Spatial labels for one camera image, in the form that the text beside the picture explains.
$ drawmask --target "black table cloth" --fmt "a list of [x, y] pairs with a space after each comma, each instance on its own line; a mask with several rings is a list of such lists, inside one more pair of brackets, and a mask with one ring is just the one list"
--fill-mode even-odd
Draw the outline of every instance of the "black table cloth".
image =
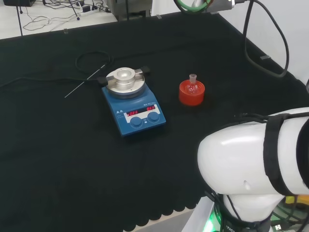
[[[0, 41], [0, 85], [16, 78], [86, 79], [75, 58], [106, 51], [105, 71], [148, 65], [146, 83], [166, 125], [122, 138], [97, 83], [18, 80], [0, 88], [0, 231], [121, 232], [204, 196], [197, 148], [240, 113], [309, 106], [305, 86], [267, 76], [242, 52], [242, 37], [219, 15], [177, 14]], [[252, 44], [256, 61], [263, 55]], [[95, 71], [101, 56], [81, 65]], [[265, 67], [280, 72], [272, 61]], [[199, 107], [179, 103], [189, 74], [206, 88]]]

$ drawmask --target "metal equipment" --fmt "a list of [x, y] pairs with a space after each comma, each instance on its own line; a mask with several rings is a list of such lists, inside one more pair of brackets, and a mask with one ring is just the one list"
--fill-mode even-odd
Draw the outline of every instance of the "metal equipment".
[[[128, 12], [138, 13], [145, 11], [146, 16], [150, 16], [149, 11], [151, 10], [153, 0], [127, 0], [128, 1]], [[126, 16], [126, 0], [107, 0], [107, 5], [112, 14], [121, 20]]]
[[152, 91], [145, 83], [147, 67], [120, 68], [106, 76], [102, 92], [122, 136], [147, 130], [166, 120]]

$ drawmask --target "black cable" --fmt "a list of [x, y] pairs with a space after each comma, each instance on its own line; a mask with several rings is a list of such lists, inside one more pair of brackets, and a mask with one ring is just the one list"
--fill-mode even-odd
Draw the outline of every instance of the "black cable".
[[93, 70], [85, 70], [85, 69], [80, 68], [80, 66], [79, 66], [79, 62], [83, 57], [85, 57], [87, 55], [93, 55], [93, 54], [101, 54], [101, 55], [107, 56], [108, 61], [106, 62], [105, 66], [104, 66], [104, 68], [102, 68], [102, 70], [108, 68], [109, 66], [111, 66], [113, 64], [113, 61], [114, 61], [113, 56], [111, 56], [110, 54], [108, 54], [105, 51], [87, 52], [87, 53], [83, 53], [83, 54], [79, 55], [75, 59], [75, 67], [77, 68], [78, 71], [80, 71], [81, 73], [86, 73], [86, 74], [93, 73]]
[[109, 10], [109, 8], [106, 7], [106, 6], [104, 6], [104, 3], [97, 2], [96, 5], [98, 5], [98, 4], [100, 4], [100, 5], [98, 6], [98, 9], [99, 9], [100, 11], [104, 11], [104, 12], [106, 12], [106, 13], [111, 13], [111, 11]]
[[229, 195], [227, 195], [227, 198], [228, 198], [229, 202], [231, 203], [232, 209], [233, 209], [234, 213], [236, 214], [238, 220], [242, 221], [242, 220], [240, 219], [239, 214], [237, 213], [237, 211], [236, 211], [236, 209], [235, 209], [235, 207], [234, 207], [234, 204], [233, 204], [233, 202], [232, 202], [232, 199], [230, 198]]
[[129, 21], [129, 3], [128, 3], [128, 0], [126, 0], [126, 20]]
[[[253, 7], [253, 3], [257, 3], [259, 4], [268, 14], [268, 16], [270, 17], [271, 21], [274, 23], [275, 27], [277, 28], [277, 30], [279, 31], [283, 42], [284, 42], [284, 46], [285, 46], [285, 51], [286, 51], [286, 63], [285, 63], [285, 67], [284, 70], [281, 74], [277, 74], [275, 72], [272, 72], [268, 69], [263, 68], [262, 66], [258, 65], [257, 63], [255, 63], [248, 55], [247, 53], [247, 32], [248, 32], [248, 25], [249, 25], [249, 20], [250, 20], [250, 16], [251, 16], [251, 11], [252, 11], [252, 7]], [[290, 62], [290, 52], [289, 52], [289, 46], [288, 43], [286, 41], [286, 38], [283, 34], [283, 32], [281, 31], [280, 27], [278, 26], [276, 20], [274, 19], [274, 17], [271, 15], [270, 11], [266, 8], [266, 6], [264, 4], [262, 4], [260, 1], [258, 0], [250, 0], [249, 3], [249, 7], [248, 7], [248, 11], [247, 11], [247, 15], [246, 15], [246, 19], [245, 19], [245, 25], [243, 28], [243, 36], [244, 36], [244, 54], [246, 59], [249, 61], [249, 63], [251, 63], [254, 67], [256, 67], [257, 69], [263, 71], [264, 73], [267, 73], [273, 77], [277, 77], [277, 78], [281, 78], [284, 77], [288, 71], [288, 67], [289, 67], [289, 62]]]
[[241, 117], [255, 117], [255, 118], [258, 118], [260, 120], [268, 120], [269, 119], [269, 116], [251, 114], [251, 113], [241, 114]]
[[214, 196], [209, 194], [207, 191], [204, 192], [206, 197], [208, 197], [212, 202], [214, 202]]
[[221, 224], [221, 217], [219, 217], [219, 215], [218, 215], [218, 209], [217, 209], [217, 205], [216, 204], [214, 204], [214, 214], [216, 215], [216, 218], [217, 218], [217, 220], [218, 220], [218, 222], [219, 222], [219, 219], [220, 219], [220, 224]]
[[301, 225], [301, 227], [297, 230], [297, 232], [302, 232], [303, 229], [305, 228], [305, 226], [308, 224], [309, 222], [309, 213], [307, 214], [307, 217], [304, 220], [304, 223]]
[[291, 212], [286, 211], [285, 209], [281, 208], [279, 205], [277, 205], [277, 208], [278, 208], [280, 211], [284, 212], [286, 215], [288, 215], [288, 217], [285, 219], [286, 221], [288, 221], [290, 218], [295, 218], [296, 220], [301, 221], [301, 220], [302, 220], [301, 218], [296, 217], [296, 216], [294, 215], [294, 211], [295, 211], [295, 209], [296, 209], [296, 205], [297, 205], [297, 199], [294, 200], [293, 208], [292, 208]]
[[73, 7], [71, 5], [65, 5], [65, 4], [69, 4], [69, 2], [66, 2], [66, 1], [57, 1], [57, 0], [50, 0], [51, 2], [46, 2], [44, 5], [49, 7], [49, 8], [52, 8], [54, 10], [57, 10], [57, 9], [60, 9], [60, 8], [74, 8], [74, 9], [77, 9], [79, 10], [79, 8], [77, 7]]
[[255, 117], [240, 117], [240, 118], [237, 118], [236, 121], [238, 121], [240, 124], [247, 123], [247, 122], [267, 123], [267, 121], [264, 121], [262, 119], [255, 118]]
[[223, 227], [224, 227], [224, 218], [223, 218], [223, 215], [221, 215], [220, 232], [223, 232]]
[[282, 216], [280, 216], [279, 214], [277, 214], [275, 212], [272, 212], [272, 215], [274, 215], [277, 218], [279, 218], [280, 220], [277, 220], [277, 221], [280, 221], [280, 223], [282, 223], [282, 222], [289, 222], [289, 223], [292, 223], [292, 224], [302, 224], [304, 222], [304, 220], [301, 220], [301, 221], [299, 221], [299, 220], [297, 220], [297, 221], [296, 220], [287, 220], [286, 221], [285, 217], [282, 217]]
[[309, 93], [309, 79], [308, 79], [308, 81], [306, 83], [306, 90], [307, 90], [307, 93]]
[[70, 77], [66, 77], [66, 78], [58, 78], [58, 79], [35, 79], [35, 78], [28, 78], [28, 77], [19, 77], [16, 78], [14, 80], [8, 81], [2, 85], [0, 85], [0, 88], [7, 86], [13, 82], [19, 81], [19, 80], [29, 80], [29, 81], [41, 81], [41, 82], [53, 82], [53, 81], [63, 81], [63, 80], [69, 80], [69, 81], [96, 81], [96, 79], [89, 79], [89, 80], [85, 80], [85, 79], [78, 79], [78, 78], [70, 78]]
[[244, 3], [245, 1], [248, 1], [248, 0], [235, 0], [235, 5], [240, 4], [240, 3]]
[[211, 192], [214, 195], [214, 197], [217, 200], [217, 202], [221, 205], [222, 202], [221, 202], [220, 198], [218, 197], [217, 193], [212, 188], [211, 188]]

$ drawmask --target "wire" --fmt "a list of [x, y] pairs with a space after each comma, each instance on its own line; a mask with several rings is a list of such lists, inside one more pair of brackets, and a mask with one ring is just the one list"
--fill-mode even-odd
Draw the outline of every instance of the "wire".
[[308, 81], [306, 83], [306, 90], [307, 90], [307, 93], [309, 93], [309, 79], [308, 79]]
[[218, 215], [218, 209], [217, 209], [217, 205], [216, 204], [214, 205], [214, 214], [216, 215], [216, 218], [217, 218], [218, 222], [221, 224], [221, 218]]
[[80, 60], [81, 60], [83, 57], [88, 56], [88, 55], [93, 55], [93, 54], [101, 54], [101, 55], [107, 56], [108, 61], [106, 62], [106, 65], [104, 66], [103, 69], [108, 68], [108, 67], [111, 66], [111, 65], [113, 64], [113, 62], [114, 62], [113, 56], [111, 56], [110, 54], [108, 54], [108, 53], [105, 52], [105, 51], [87, 52], [87, 53], [83, 53], [83, 54], [79, 55], [79, 56], [75, 59], [75, 67], [77, 68], [78, 71], [80, 71], [81, 73], [85, 73], [85, 74], [93, 73], [93, 70], [85, 70], [85, 69], [80, 68], [80, 66], [79, 66], [79, 62], [80, 62]]
[[56, 9], [60, 9], [60, 8], [74, 8], [74, 9], [79, 9], [78, 7], [73, 7], [70, 5], [69, 1], [57, 1], [57, 0], [50, 0], [50, 2], [46, 2], [44, 4], [44, 6], [47, 6], [49, 8], [52, 8], [54, 10]]
[[[42, 29], [43, 27], [45, 27], [45, 26], [47, 26], [47, 25], [50, 25], [50, 21], [52, 21], [52, 22], [53, 22], [53, 21], [58, 21], [58, 22], [64, 22], [64, 23], [66, 23], [66, 22], [71, 22], [71, 21], [73, 21], [74, 19], [73, 19], [73, 18], [70, 19], [70, 18], [71, 18], [72, 16], [75, 15], [75, 14], [73, 14], [73, 15], [71, 15], [71, 16], [69, 16], [69, 17], [53, 17], [53, 18], [49, 18], [49, 17], [42, 16], [42, 15], [32, 15], [32, 16], [34, 16], [34, 17], [36, 17], [36, 18], [31, 18], [31, 16], [30, 16], [29, 13], [28, 13], [28, 8], [27, 8], [27, 7], [26, 7], [26, 11], [27, 11], [27, 16], [31, 19], [31, 22], [29, 22], [29, 23], [27, 23], [26, 25], [24, 25], [24, 26], [23, 26], [23, 29], [29, 30], [29, 31], [34, 31], [34, 30]], [[44, 25], [43, 25], [42, 27], [40, 27], [40, 28], [36, 28], [36, 29], [27, 29], [27, 28], [26, 28], [26, 26], [28, 26], [29, 24], [36, 23], [36, 22], [41, 22], [41, 21], [44, 21], [44, 20], [47, 20], [47, 23], [44, 24]], [[57, 28], [57, 27], [63, 25], [64, 23], [55, 26], [55, 27], [52, 28], [50, 31], [52, 31], [52, 30], [54, 30], [55, 28]]]
[[236, 120], [238, 120], [240, 124], [248, 123], [248, 122], [267, 123], [267, 121], [256, 118], [256, 117], [241, 117]]
[[97, 81], [96, 79], [78, 79], [78, 78], [70, 78], [70, 77], [66, 77], [66, 78], [58, 78], [58, 79], [35, 79], [35, 78], [28, 78], [28, 77], [18, 77], [14, 80], [8, 81], [2, 85], [0, 85], [0, 88], [7, 86], [13, 82], [19, 81], [19, 80], [29, 80], [29, 81], [42, 81], [42, 82], [53, 82], [53, 81], [63, 81], [63, 80], [70, 80], [70, 81]]
[[111, 13], [111, 11], [109, 10], [108, 7], [104, 6], [104, 2], [102, 0], [102, 2], [97, 2], [96, 5], [100, 4], [99, 6], [99, 11], [104, 11], [106, 13]]
[[[258, 65], [257, 63], [255, 63], [248, 55], [247, 53], [247, 32], [248, 32], [248, 24], [249, 24], [249, 20], [250, 20], [250, 16], [251, 16], [251, 11], [252, 11], [252, 7], [253, 7], [253, 3], [257, 3], [259, 4], [268, 14], [268, 16], [270, 17], [271, 21], [274, 23], [275, 27], [277, 28], [278, 32], [280, 33], [283, 42], [284, 42], [284, 46], [285, 46], [285, 52], [286, 52], [286, 63], [285, 63], [285, 67], [284, 70], [281, 74], [277, 74], [275, 72], [272, 72], [268, 69], [265, 69], [264, 67]], [[247, 11], [247, 15], [246, 15], [246, 19], [245, 19], [245, 25], [243, 28], [243, 36], [244, 36], [244, 54], [246, 59], [249, 61], [249, 63], [251, 63], [254, 67], [256, 67], [257, 69], [263, 71], [266, 74], [269, 74], [273, 77], [277, 77], [277, 78], [281, 78], [284, 77], [288, 71], [288, 67], [289, 67], [289, 62], [290, 62], [290, 52], [289, 52], [289, 46], [288, 43], [286, 41], [286, 38], [282, 32], [282, 30], [280, 29], [280, 27], [278, 26], [276, 20], [274, 19], [274, 17], [271, 15], [270, 11], [266, 8], [266, 6], [264, 4], [262, 4], [260, 1], [258, 0], [250, 0], [249, 3], [249, 7], [248, 7], [248, 11]]]
[[126, 0], [126, 20], [129, 21], [129, 3], [128, 3], [128, 0]]
[[220, 232], [223, 232], [223, 226], [224, 226], [224, 218], [223, 216], [221, 215], [221, 225], [220, 225]]
[[304, 222], [304, 220], [286, 220], [285, 217], [282, 217], [280, 216], [279, 214], [275, 213], [275, 212], [272, 212], [272, 215], [276, 216], [277, 218], [279, 218], [280, 220], [276, 220], [276, 224], [272, 224], [273, 225], [279, 225], [280, 223], [283, 223], [283, 222], [288, 222], [288, 223], [292, 223], [292, 224], [302, 224]]
[[211, 188], [211, 192], [213, 193], [213, 195], [214, 195], [215, 199], [217, 200], [217, 202], [219, 204], [222, 204], [222, 202], [221, 202], [220, 198], [218, 197], [217, 193], [212, 188]]
[[293, 208], [292, 208], [291, 212], [286, 211], [285, 209], [281, 208], [279, 205], [277, 206], [277, 208], [278, 208], [280, 211], [284, 212], [286, 215], [288, 215], [288, 217], [285, 219], [286, 221], [288, 221], [290, 218], [295, 218], [296, 220], [301, 221], [301, 220], [302, 220], [301, 218], [296, 217], [296, 216], [294, 215], [294, 211], [295, 211], [295, 209], [296, 209], [296, 205], [297, 205], [297, 198], [295, 197], [295, 200], [294, 200], [294, 203], [293, 203]]
[[233, 208], [233, 211], [234, 211], [234, 213], [236, 214], [237, 218], [241, 221], [240, 216], [239, 216], [239, 214], [237, 213], [237, 211], [236, 211], [236, 209], [235, 209], [235, 207], [234, 207], [234, 204], [233, 204], [233, 202], [232, 202], [232, 199], [230, 198], [229, 195], [227, 195], [227, 198], [228, 198], [228, 200], [230, 201], [231, 206], [232, 206], [232, 208]]
[[305, 228], [305, 226], [308, 224], [309, 222], [309, 213], [307, 214], [307, 217], [304, 220], [304, 223], [301, 225], [301, 227], [297, 230], [297, 232], [302, 232], [303, 229]]
[[212, 202], [214, 202], [214, 196], [210, 193], [208, 193], [207, 191], [204, 191], [204, 193], [206, 194], [206, 197], [208, 197]]
[[[47, 26], [47, 25], [50, 25], [50, 21], [57, 21], [57, 22], [70, 22], [70, 21], [73, 21], [75, 18], [72, 18], [72, 19], [70, 19], [70, 20], [56, 20], [55, 18], [61, 18], [61, 19], [68, 19], [68, 18], [71, 18], [72, 16], [74, 16], [75, 14], [73, 14], [73, 15], [71, 15], [71, 16], [69, 16], [69, 17], [66, 17], [66, 18], [61, 18], [61, 17], [54, 17], [54, 18], [48, 18], [48, 17], [46, 17], [46, 16], [38, 16], [38, 17], [36, 17], [36, 18], [34, 18], [34, 19], [32, 19], [29, 15], [29, 17], [32, 19], [32, 21], [31, 22], [28, 22], [26, 25], [24, 25], [23, 26], [23, 29], [25, 29], [25, 30], [30, 30], [30, 31], [33, 31], [33, 30], [38, 30], [38, 29], [42, 29], [43, 27], [45, 27], [45, 26]], [[32, 24], [32, 23], [36, 23], [36, 22], [41, 22], [41, 21], [47, 21], [47, 23], [46, 24], [44, 24], [42, 27], [40, 27], [40, 28], [36, 28], [36, 29], [27, 29], [26, 28], [26, 26], [28, 26], [29, 24]]]
[[242, 114], [241, 117], [255, 117], [255, 118], [258, 118], [260, 120], [268, 120], [269, 119], [269, 116], [251, 114], [251, 113]]

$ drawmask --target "red container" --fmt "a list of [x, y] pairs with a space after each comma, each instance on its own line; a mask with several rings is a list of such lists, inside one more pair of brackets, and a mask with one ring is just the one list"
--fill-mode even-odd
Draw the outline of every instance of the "red container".
[[185, 91], [185, 87], [190, 84], [190, 80], [185, 80], [180, 83], [179, 86], [179, 100], [182, 104], [190, 105], [190, 106], [196, 106], [200, 105], [204, 101], [204, 95], [205, 95], [205, 86], [199, 82], [196, 81], [197, 84], [197, 93], [187, 93]]

